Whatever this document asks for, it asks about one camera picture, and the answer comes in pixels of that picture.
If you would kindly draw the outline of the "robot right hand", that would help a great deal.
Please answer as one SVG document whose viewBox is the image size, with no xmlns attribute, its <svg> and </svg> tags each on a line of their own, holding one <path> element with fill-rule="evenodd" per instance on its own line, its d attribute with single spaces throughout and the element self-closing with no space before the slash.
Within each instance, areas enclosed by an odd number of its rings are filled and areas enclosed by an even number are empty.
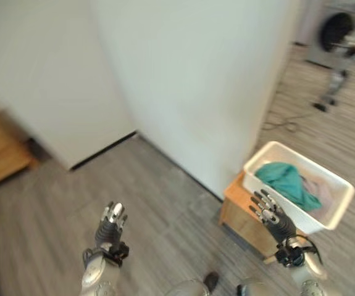
<svg viewBox="0 0 355 296">
<path fill-rule="evenodd" d="M 266 191 L 254 191 L 250 200 L 250 211 L 279 244 L 296 234 L 297 229 L 291 218 Z"/>
</svg>

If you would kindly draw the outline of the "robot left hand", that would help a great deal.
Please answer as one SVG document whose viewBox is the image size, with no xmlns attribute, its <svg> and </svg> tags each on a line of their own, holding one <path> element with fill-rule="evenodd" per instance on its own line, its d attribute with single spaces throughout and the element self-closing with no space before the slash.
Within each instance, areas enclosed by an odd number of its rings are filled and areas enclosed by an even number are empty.
<svg viewBox="0 0 355 296">
<path fill-rule="evenodd" d="M 107 251 L 117 248 L 127 218 L 128 215 L 121 202 L 110 202 L 105 207 L 96 230 L 96 246 Z"/>
</svg>

